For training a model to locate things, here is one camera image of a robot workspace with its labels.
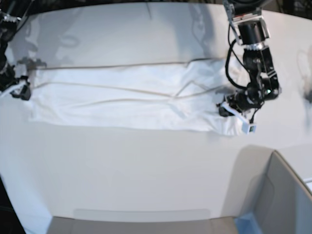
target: black cable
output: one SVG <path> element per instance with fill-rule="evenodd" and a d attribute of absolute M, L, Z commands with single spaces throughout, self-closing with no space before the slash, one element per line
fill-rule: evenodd
<path fill-rule="evenodd" d="M 21 30 L 21 28 L 27 23 L 29 19 L 29 16 L 27 16 L 27 18 L 25 19 L 25 21 L 23 22 L 23 24 L 18 28 L 18 30 L 16 31 L 15 35 Z"/>
<path fill-rule="evenodd" d="M 229 74 L 229 63 L 230 63 L 230 58 L 231 58 L 231 54 L 232 54 L 233 47 L 234 47 L 235 43 L 236 43 L 236 39 L 233 40 L 233 42 L 230 45 L 229 51 L 228 51 L 228 56 L 227 56 L 226 63 L 225 63 L 225 74 L 226 74 L 226 77 L 228 78 L 229 82 L 233 86 L 235 86 L 238 89 L 246 90 L 247 89 L 246 87 L 236 84 L 234 82 L 234 80 L 230 77 L 230 74 Z"/>
<path fill-rule="evenodd" d="M 254 123 L 254 115 L 257 113 L 257 111 L 260 110 L 260 108 L 255 109 L 252 118 L 250 119 L 249 123 Z"/>
<path fill-rule="evenodd" d="M 228 30 L 228 43 L 229 43 L 229 45 L 231 45 L 231 43 L 230 43 L 230 28 L 231 28 L 231 26 L 229 24 L 229 30 Z M 242 67 L 246 70 L 246 72 L 248 72 L 248 74 L 251 76 L 251 74 L 249 73 L 249 71 L 247 70 L 245 65 L 242 63 L 242 61 L 238 58 L 238 56 L 236 55 L 234 50 L 233 50 L 233 54 L 234 54 L 235 58 L 237 59 L 237 61 L 240 63 L 240 65 L 242 65 Z"/>

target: white cloth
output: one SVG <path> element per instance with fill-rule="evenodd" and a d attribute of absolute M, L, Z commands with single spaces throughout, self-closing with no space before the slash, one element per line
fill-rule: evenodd
<path fill-rule="evenodd" d="M 246 74 L 231 59 L 240 84 Z M 236 117 L 219 116 L 216 103 L 229 82 L 225 60 L 189 64 L 36 70 L 32 97 L 25 102 L 31 121 L 57 125 L 241 133 Z"/>

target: metal bracket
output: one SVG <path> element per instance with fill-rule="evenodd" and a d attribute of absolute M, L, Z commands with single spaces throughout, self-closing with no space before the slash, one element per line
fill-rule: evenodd
<path fill-rule="evenodd" d="M 255 11 L 245 14 L 245 15 L 235 15 L 235 8 L 232 3 L 229 3 L 228 0 L 223 0 L 223 5 L 225 8 L 225 11 L 228 16 L 229 24 L 233 30 L 233 33 L 235 35 L 236 43 L 238 45 L 242 45 L 239 35 L 237 33 L 237 27 L 239 24 L 243 22 L 248 22 L 248 21 L 260 21 L 262 28 L 264 30 L 265 38 L 268 39 L 270 38 L 270 32 L 267 28 L 267 24 L 265 23 L 263 16 L 262 16 L 262 9 L 257 8 Z"/>

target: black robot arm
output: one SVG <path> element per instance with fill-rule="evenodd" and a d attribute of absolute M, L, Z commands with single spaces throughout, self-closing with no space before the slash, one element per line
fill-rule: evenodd
<path fill-rule="evenodd" d="M 270 37 L 262 16 L 262 6 L 269 0 L 224 0 L 230 28 L 235 40 L 230 44 L 226 61 L 226 76 L 237 88 L 237 92 L 224 98 L 218 105 L 223 117 L 245 115 L 251 109 L 256 112 L 265 101 L 278 97 L 281 88 L 273 66 L 266 39 Z M 236 84 L 229 75 L 229 61 L 235 43 L 243 46 L 243 66 L 249 73 L 250 82 L 246 87 Z"/>
<path fill-rule="evenodd" d="M 16 77 L 15 66 L 7 62 L 5 51 L 18 31 L 33 0 L 0 1 L 0 98 L 11 94 L 14 98 L 29 100 L 31 92 L 27 74 Z"/>

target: table surface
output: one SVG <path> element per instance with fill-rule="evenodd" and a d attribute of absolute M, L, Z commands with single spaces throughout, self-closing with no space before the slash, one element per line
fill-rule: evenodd
<path fill-rule="evenodd" d="M 254 163 L 239 160 L 242 149 L 312 143 L 302 98 L 303 79 L 312 76 L 312 21 L 264 17 L 283 93 L 258 112 L 254 135 L 29 123 L 20 100 L 1 100 L 0 173 L 22 224 L 44 233 L 51 216 L 75 217 L 76 210 L 237 215 L 240 200 L 226 207 L 229 184 L 234 171 Z M 8 57 L 39 59 L 48 68 L 223 58 L 227 29 L 222 5 L 91 6 L 31 17 Z"/>

